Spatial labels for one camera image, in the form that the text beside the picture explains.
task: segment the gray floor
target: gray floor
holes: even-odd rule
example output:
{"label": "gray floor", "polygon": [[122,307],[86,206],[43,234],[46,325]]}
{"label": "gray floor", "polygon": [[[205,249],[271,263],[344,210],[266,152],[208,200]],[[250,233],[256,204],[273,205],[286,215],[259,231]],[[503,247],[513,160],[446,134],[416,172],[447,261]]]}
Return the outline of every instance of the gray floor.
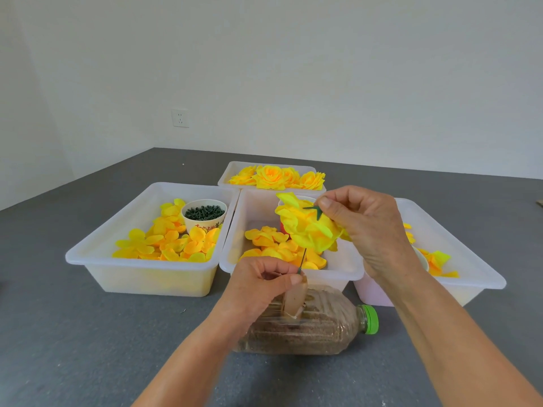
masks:
{"label": "gray floor", "polygon": [[[415,201],[505,277],[504,290],[466,308],[543,392],[543,181],[152,149],[0,212],[0,405],[132,403],[228,275],[218,271],[204,298],[109,294],[64,254],[149,184],[216,185],[232,160],[312,165],[329,189],[357,184]],[[352,283],[345,294],[359,303]],[[209,404],[439,405],[395,310],[378,314],[380,332],[339,356],[230,355]]]}

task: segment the left hand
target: left hand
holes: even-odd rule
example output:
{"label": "left hand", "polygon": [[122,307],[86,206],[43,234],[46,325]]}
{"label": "left hand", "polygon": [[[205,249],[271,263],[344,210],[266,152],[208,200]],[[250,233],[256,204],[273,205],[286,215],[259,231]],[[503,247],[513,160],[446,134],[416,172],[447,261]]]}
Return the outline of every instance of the left hand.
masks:
{"label": "left hand", "polygon": [[209,318],[224,325],[235,343],[276,296],[301,283],[297,271],[295,265],[274,257],[241,259]]}

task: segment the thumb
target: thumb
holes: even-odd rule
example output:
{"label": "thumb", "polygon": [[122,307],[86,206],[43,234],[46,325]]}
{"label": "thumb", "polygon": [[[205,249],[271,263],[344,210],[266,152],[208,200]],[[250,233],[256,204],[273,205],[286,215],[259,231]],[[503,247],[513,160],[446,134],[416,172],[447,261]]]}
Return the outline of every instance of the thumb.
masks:
{"label": "thumb", "polygon": [[300,284],[303,277],[300,274],[285,274],[279,276],[270,281],[266,281],[268,284],[268,292],[272,297],[276,297],[280,294],[283,294],[285,291],[288,291],[292,286]]}
{"label": "thumb", "polygon": [[346,206],[328,197],[322,197],[317,200],[317,203],[324,214],[336,221],[342,227],[349,227],[352,223],[353,213]]}

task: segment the forearm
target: forearm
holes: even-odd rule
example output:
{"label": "forearm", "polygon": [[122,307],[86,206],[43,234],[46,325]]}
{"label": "forearm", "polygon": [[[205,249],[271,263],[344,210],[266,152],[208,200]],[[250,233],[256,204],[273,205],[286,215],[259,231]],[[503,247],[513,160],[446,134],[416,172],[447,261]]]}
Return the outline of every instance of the forearm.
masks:
{"label": "forearm", "polygon": [[533,406],[543,399],[445,288],[416,263],[378,280],[444,406]]}
{"label": "forearm", "polygon": [[210,315],[180,344],[133,406],[203,406],[231,341],[227,326]]}

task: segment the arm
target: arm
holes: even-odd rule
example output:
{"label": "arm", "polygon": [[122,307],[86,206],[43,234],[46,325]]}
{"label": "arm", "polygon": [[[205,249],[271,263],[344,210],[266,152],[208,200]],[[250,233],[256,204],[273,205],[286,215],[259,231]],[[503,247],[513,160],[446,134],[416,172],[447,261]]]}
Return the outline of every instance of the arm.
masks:
{"label": "arm", "polygon": [[468,313],[421,267],[391,196],[359,187],[325,193],[368,274],[394,303],[444,406],[541,406],[543,398]]}
{"label": "arm", "polygon": [[237,340],[274,297],[302,281],[298,268],[272,257],[241,260],[207,319],[170,356],[133,407],[203,406]]}

